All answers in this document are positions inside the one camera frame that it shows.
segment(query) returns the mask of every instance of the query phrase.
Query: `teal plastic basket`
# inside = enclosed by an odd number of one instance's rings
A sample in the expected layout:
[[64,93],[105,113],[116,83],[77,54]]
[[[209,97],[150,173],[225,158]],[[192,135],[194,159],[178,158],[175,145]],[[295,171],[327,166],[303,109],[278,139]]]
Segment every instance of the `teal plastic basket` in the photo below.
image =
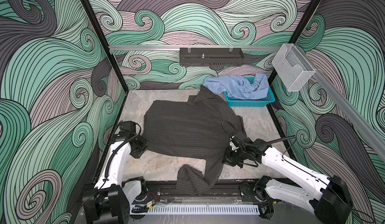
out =
[[[253,77],[246,77],[246,79],[250,83],[254,82]],[[263,106],[266,106],[268,103],[272,103],[275,101],[275,97],[270,87],[269,87],[269,91],[267,92],[267,96],[259,100],[240,100],[234,97],[227,97],[226,91],[224,92],[224,96],[226,97],[228,106],[237,106],[237,107],[263,107]]]

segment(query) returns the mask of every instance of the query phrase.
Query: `white cable tray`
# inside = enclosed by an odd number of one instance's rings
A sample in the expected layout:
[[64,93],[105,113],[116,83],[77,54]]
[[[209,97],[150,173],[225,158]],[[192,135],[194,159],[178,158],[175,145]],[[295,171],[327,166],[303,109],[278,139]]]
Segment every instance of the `white cable tray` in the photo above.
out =
[[300,91],[315,73],[306,53],[294,44],[283,44],[272,61],[287,91]]
[[140,215],[205,215],[205,214],[220,214],[220,215],[259,215],[259,209],[257,205],[236,205],[236,204],[224,204],[224,205],[205,205],[205,204],[158,204],[151,208],[146,213],[140,213]]

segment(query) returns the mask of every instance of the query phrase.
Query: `swirl pattern wall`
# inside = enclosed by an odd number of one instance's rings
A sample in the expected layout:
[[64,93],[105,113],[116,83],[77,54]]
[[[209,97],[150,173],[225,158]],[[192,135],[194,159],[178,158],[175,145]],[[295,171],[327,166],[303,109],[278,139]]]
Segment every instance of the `swirl pattern wall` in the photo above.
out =
[[90,26],[79,0],[0,0],[2,223],[77,214],[124,97]]
[[[321,0],[297,44],[341,94],[385,139],[385,0]],[[296,135],[302,164],[348,184],[357,210],[385,219],[385,164],[315,79],[300,92],[273,83],[275,113],[286,135]],[[351,214],[348,223],[372,219]]]
[[[90,0],[111,45],[281,45],[310,0]],[[199,88],[206,77],[272,70],[275,53],[248,52],[242,67],[180,67],[179,53],[118,51],[130,89]]]

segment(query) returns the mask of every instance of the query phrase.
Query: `black cable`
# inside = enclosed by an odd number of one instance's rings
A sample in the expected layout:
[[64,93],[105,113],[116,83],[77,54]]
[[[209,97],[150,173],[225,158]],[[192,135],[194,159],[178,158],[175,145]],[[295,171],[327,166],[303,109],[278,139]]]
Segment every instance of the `black cable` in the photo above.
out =
[[271,140],[271,141],[267,142],[266,144],[270,145],[270,144],[273,144],[273,143],[277,143],[277,142],[280,142],[280,141],[292,139],[292,138],[295,138],[295,137],[296,137],[295,135],[287,136],[287,137],[279,138],[279,139],[276,139],[276,140]]
[[137,126],[139,126],[139,133],[138,133],[138,135],[140,135],[141,134],[141,132],[142,132],[142,127],[138,124],[138,123],[135,123]]
[[131,138],[129,138],[128,140],[123,141],[122,144],[120,144],[115,150],[112,151],[112,154],[111,154],[110,158],[108,159],[107,164],[105,165],[105,172],[104,172],[104,178],[105,178],[105,179],[107,179],[107,177],[108,177],[108,175],[109,175],[108,172],[109,172],[109,170],[110,170],[111,162],[112,162],[114,156],[117,154],[118,150],[119,150],[120,148],[122,148],[125,144],[127,144],[128,142],[130,142],[130,141],[132,141],[133,139],[135,139],[135,137],[137,137],[137,135],[138,135],[138,134],[134,133],[134,135],[133,135]]
[[270,202],[269,204],[266,204],[266,205],[261,206],[261,207],[258,207],[258,208],[259,208],[259,209],[262,209],[263,207],[271,206],[271,205],[273,205],[273,204],[274,204],[274,202]]
[[[296,166],[296,165],[294,165],[294,164],[288,162],[287,160],[285,160],[285,161],[286,161],[287,163],[291,164],[292,166],[295,166],[296,168],[300,169],[301,171],[303,171],[303,172],[305,172],[305,173],[311,175],[311,177],[314,177],[314,178],[316,178],[317,180],[319,180],[320,182],[324,183],[324,184],[326,185],[326,187],[328,186],[328,184],[326,184],[326,183],[325,183],[323,180],[321,180],[320,178],[317,178],[315,175],[312,175],[312,174],[308,173],[307,171],[302,170],[301,168],[299,168],[298,166]],[[344,202],[344,201],[342,200],[342,198],[339,197],[339,195],[338,195],[332,188],[330,188],[330,190],[333,191],[334,194],[341,200],[341,202],[344,203],[345,206],[347,206],[351,211],[361,212],[362,214],[365,214],[366,216],[370,217],[370,218],[373,220],[373,221],[371,221],[371,222],[366,221],[366,220],[362,219],[361,217],[359,217],[358,214],[356,213],[356,215],[358,216],[358,218],[359,218],[361,221],[366,222],[366,223],[375,223],[375,220],[374,220],[373,217],[369,216],[369,215],[366,214],[365,212],[362,212],[362,211],[359,211],[359,210],[357,210],[357,209],[354,209],[353,207],[350,208],[350,207],[348,206],[348,204],[347,204],[346,202]]]
[[228,121],[222,121],[222,124],[221,124],[221,125],[222,125],[222,128],[223,128],[223,130],[224,130],[228,135],[231,136],[231,134],[230,134],[229,132],[227,132],[226,129],[224,128],[223,123],[228,123],[229,125],[231,125],[231,127],[233,127],[234,131],[237,130],[237,128],[235,128],[235,126],[234,126],[232,123],[230,123],[230,122],[228,122]]
[[269,213],[271,214],[272,213],[272,205],[269,205]]
[[250,188],[251,192],[253,193],[253,195],[255,195],[255,196],[257,195],[257,194],[255,193],[255,191],[254,191],[254,188],[253,188],[249,183],[244,182],[244,183],[242,183],[242,185],[249,186],[249,188]]
[[113,129],[113,131],[112,131],[112,134],[115,134],[115,131],[118,129],[118,127],[119,127],[119,129],[120,129],[120,125],[121,125],[121,123],[122,123],[123,121],[119,121],[119,123],[115,126],[115,128]]
[[291,145],[289,146],[289,148],[287,148],[287,149],[282,153],[282,160],[283,160],[283,155],[286,153],[286,151],[288,151],[288,150],[292,147],[292,145],[294,145],[294,143],[295,143],[295,142],[291,143]]
[[375,219],[374,219],[373,217],[369,216],[369,215],[366,214],[365,212],[359,211],[359,210],[355,209],[354,207],[350,208],[350,207],[348,206],[348,204],[345,203],[345,202],[342,200],[342,198],[339,197],[339,195],[338,195],[332,188],[330,188],[330,190],[332,190],[332,191],[334,192],[334,194],[341,200],[341,202],[343,202],[343,203],[345,204],[345,206],[347,206],[351,211],[360,212],[360,213],[362,213],[362,214],[364,214],[364,215],[370,217],[370,219],[372,219],[372,221],[371,221],[371,222],[366,221],[366,220],[362,219],[362,218],[356,213],[356,215],[358,216],[358,219],[360,219],[361,221],[366,222],[366,223],[375,223],[375,222],[376,222]]
[[137,208],[134,208],[131,210],[131,212],[135,213],[135,214],[145,213],[145,212],[148,212],[148,210],[149,210],[149,208],[147,206],[135,205],[135,207],[137,207]]
[[248,164],[248,163],[241,163],[240,164],[243,164],[243,165],[249,165],[249,166],[252,166],[252,167],[258,167],[258,165],[253,165],[253,164]]
[[91,196],[89,196],[89,197],[87,198],[87,200],[85,200],[85,201],[82,203],[81,206],[83,206],[84,203],[85,203],[86,201],[88,201],[91,197],[93,197],[96,193],[98,193],[99,190],[104,186],[104,184],[105,184],[106,182],[107,182],[107,178],[104,180],[103,185],[102,185],[99,189],[97,189],[95,193],[93,193]]

